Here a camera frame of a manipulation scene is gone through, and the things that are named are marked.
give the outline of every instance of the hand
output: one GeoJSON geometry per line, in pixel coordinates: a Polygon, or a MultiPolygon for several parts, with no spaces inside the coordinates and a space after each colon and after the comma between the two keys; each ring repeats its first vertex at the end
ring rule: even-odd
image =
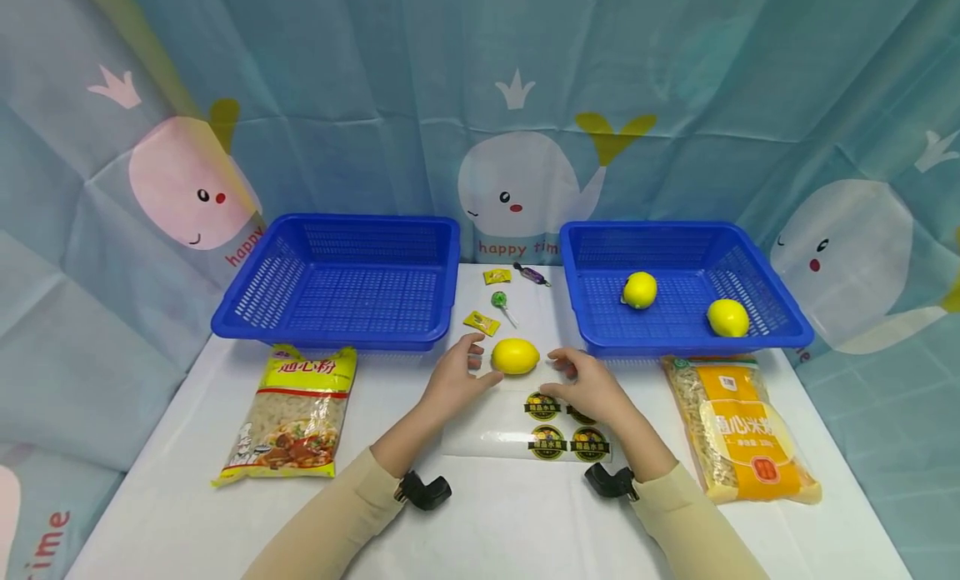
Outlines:
{"type": "Polygon", "coordinates": [[[606,423],[614,432],[619,423],[639,415],[620,383],[597,359],[570,347],[557,348],[547,357],[554,360],[553,366],[565,372],[573,384],[543,384],[539,388],[542,394],[563,399],[581,414],[606,423]]]}
{"type": "Polygon", "coordinates": [[[503,379],[501,372],[489,372],[481,377],[470,373],[480,367],[479,355],[483,354],[484,348],[475,343],[484,338],[479,332],[465,334],[442,355],[417,408],[441,414],[446,422],[503,379]]]}

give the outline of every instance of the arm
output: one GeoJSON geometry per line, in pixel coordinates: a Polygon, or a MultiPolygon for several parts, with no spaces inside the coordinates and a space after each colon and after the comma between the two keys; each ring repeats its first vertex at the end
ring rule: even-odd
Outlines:
{"type": "Polygon", "coordinates": [[[244,580],[337,580],[370,538],[397,516],[399,479],[450,417],[500,382],[503,374],[475,377],[482,334],[463,336],[443,354],[421,401],[353,460],[287,522],[257,555],[244,580]]]}
{"type": "Polygon", "coordinates": [[[678,464],[650,422],[598,360],[573,348],[548,355],[573,384],[541,386],[617,435],[633,471],[633,504],[640,522],[663,550],[677,580],[768,578],[757,559],[686,468],[678,464]]]}

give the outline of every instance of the black clamp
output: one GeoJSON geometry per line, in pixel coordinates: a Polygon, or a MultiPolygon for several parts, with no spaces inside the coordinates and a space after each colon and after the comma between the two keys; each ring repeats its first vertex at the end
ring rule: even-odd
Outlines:
{"type": "Polygon", "coordinates": [[[593,491],[603,498],[620,498],[626,496],[631,502],[638,499],[637,491],[633,490],[633,472],[630,467],[624,467],[617,473],[610,475],[607,469],[599,462],[595,462],[583,473],[593,491]]]}
{"type": "Polygon", "coordinates": [[[414,504],[416,509],[433,511],[452,495],[453,489],[450,488],[446,478],[437,477],[430,484],[424,485],[419,475],[411,470],[407,472],[403,480],[400,480],[394,498],[400,503],[410,502],[414,504]]]}

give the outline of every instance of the blue plastic basket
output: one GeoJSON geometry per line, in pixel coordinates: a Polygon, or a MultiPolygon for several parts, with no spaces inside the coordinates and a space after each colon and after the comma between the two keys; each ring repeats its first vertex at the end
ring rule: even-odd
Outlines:
{"type": "Polygon", "coordinates": [[[449,218],[285,215],[211,327],[297,348],[430,351],[450,327],[459,260],[460,227],[449,218]]]}
{"type": "Polygon", "coordinates": [[[770,263],[727,222],[570,222],[560,244],[580,334],[599,357],[728,355],[813,341],[813,328],[770,263]],[[620,302],[636,271],[657,279],[649,309],[620,302]],[[718,298],[747,309],[747,336],[713,333],[707,309],[718,298]]]}

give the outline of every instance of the person's left hand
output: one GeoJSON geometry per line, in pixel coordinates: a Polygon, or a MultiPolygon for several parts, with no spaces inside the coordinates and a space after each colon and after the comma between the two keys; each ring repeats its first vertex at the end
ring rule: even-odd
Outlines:
{"type": "Polygon", "coordinates": [[[503,372],[489,372],[481,377],[470,373],[480,367],[480,359],[470,355],[483,354],[484,348],[475,343],[484,338],[479,332],[465,334],[441,356],[423,391],[419,408],[450,420],[503,379],[503,372]]]}

